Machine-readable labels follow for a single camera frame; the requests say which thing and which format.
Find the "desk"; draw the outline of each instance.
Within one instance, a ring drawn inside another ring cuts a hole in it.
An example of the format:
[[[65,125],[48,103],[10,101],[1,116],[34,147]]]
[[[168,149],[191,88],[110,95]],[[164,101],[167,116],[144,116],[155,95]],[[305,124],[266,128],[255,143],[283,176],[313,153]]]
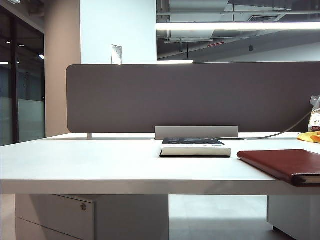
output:
[[[84,136],[66,134],[1,147],[2,193],[140,195],[140,201],[148,195],[174,194],[320,195],[320,187],[293,187],[237,158],[238,151],[249,150],[320,153],[318,144],[277,138],[225,140],[231,158],[160,158],[162,141],[151,139],[154,133],[109,133],[92,140]]]

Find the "ceiling light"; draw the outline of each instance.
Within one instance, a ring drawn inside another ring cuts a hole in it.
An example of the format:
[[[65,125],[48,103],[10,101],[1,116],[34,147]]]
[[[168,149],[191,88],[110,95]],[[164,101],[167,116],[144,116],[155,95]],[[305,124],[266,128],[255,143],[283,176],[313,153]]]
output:
[[[157,30],[317,30],[320,22],[179,22],[157,23]]]
[[[192,64],[193,60],[168,60],[168,61],[156,61],[157,64]]]
[[[9,64],[9,62],[7,62],[7,61],[0,61],[0,65],[1,64]]]
[[[8,0],[12,4],[19,4],[21,0]]]

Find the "book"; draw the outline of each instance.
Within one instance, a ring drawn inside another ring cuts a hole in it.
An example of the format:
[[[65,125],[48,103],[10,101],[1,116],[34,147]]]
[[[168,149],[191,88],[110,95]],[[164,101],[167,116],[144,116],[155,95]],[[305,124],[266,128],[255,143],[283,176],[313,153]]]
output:
[[[239,151],[244,162],[293,186],[320,187],[320,154],[303,149]]]
[[[214,138],[165,138],[160,157],[229,158],[231,148]]]

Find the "gray floor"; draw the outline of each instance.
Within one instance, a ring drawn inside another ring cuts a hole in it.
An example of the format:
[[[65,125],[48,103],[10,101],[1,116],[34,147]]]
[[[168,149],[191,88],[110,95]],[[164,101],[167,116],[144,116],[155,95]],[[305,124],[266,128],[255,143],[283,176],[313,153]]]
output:
[[[169,196],[170,240],[292,240],[267,223],[266,196]],[[1,240],[16,240],[14,195],[1,195]]]

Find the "drawer lock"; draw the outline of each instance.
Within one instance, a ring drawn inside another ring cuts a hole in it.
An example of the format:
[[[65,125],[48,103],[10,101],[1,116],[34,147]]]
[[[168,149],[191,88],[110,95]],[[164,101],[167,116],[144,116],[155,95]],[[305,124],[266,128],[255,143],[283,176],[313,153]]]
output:
[[[82,204],[80,205],[80,207],[81,207],[81,210],[82,210],[82,211],[87,210],[87,205],[85,205],[84,203],[82,203]]]

